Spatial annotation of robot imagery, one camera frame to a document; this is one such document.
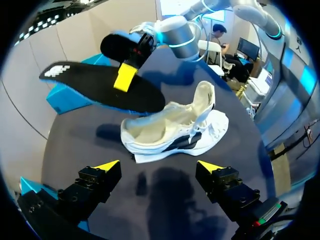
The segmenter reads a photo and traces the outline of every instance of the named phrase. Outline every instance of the yellow tip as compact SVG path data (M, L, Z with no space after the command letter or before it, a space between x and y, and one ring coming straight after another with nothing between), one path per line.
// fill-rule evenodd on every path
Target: yellow tip
M198 161L198 163L200 163L202 166L204 166L205 169L207 169L210 173L212 173L212 171L215 171L217 169L224 169L225 168L225 167L217 166L217 165L205 162L205 161Z
M118 77L116 78L113 87L123 92L128 92L132 79L134 78L137 71L138 69L134 68L133 66L122 63L118 71Z
M94 169L101 169L101 170L105 170L106 172L109 171L117 162L120 162L119 160L115 160L112 162L108 162L106 164L100 165L100 166L94 166L92 168Z

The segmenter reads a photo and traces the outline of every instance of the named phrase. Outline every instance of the man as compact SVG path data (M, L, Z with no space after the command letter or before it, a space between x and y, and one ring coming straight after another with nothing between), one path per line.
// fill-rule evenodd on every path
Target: man
M221 24L213 25L212 33L211 33L211 42L217 43L221 46L221 55L223 59L230 63L234 64L232 69L230 70L230 74L228 77L232 79L236 78L239 82L245 83L249 77L250 69L247 69L243 64L239 61L237 56L233 56L231 54L227 54L227 51L230 48L230 44L223 43L221 44L219 38L221 38L225 33L227 33L227 29ZM209 64L219 64L219 60L217 59L217 54L215 52L209 53Z
M221 55L225 56L227 51L229 50L230 45L227 43L221 44L219 38L221 38L224 34L227 33L227 29L221 24L213 25L212 33L211 33L211 42L217 43L222 47Z

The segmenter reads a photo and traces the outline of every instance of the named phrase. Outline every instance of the table surface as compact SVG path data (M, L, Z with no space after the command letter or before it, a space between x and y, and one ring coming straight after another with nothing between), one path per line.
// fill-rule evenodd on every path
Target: table surface
M196 163L232 166L249 187L260 190L262 201L274 196L272 166L257 127L236 95L204 62L182 62L163 48L138 74L161 88L167 103L189 104L197 84L211 82L216 109L229 118L225 136L197 157L175 154L136 164L120 139L121 121L136 116L87 106L56 117L44 154L42 182L64 189L85 166L120 160L122 179L88 220L93 234L109 240L229 240L238 226L218 204L210 203L195 179Z

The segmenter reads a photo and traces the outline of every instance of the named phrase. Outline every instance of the chair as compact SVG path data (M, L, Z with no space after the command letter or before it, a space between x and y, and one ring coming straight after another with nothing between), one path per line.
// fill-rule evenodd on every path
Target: chair
M199 40L198 47L201 50L207 50L208 41L205 40ZM216 74L218 74L220 77L223 77L225 75L225 72L222 69L222 56L221 56L221 46L216 43L209 41L208 45L208 52L216 52L219 55L219 65L208 65Z
M228 75L230 73L230 70L233 68L233 66L235 66L234 63L223 61L224 73Z

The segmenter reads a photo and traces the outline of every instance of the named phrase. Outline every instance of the white printed pattern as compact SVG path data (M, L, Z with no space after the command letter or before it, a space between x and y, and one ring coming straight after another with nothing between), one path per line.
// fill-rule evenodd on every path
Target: white printed pattern
M63 72L67 71L70 68L69 65L56 65L53 66L49 71L45 72L44 76L45 77L55 77L58 76L59 74L62 74Z

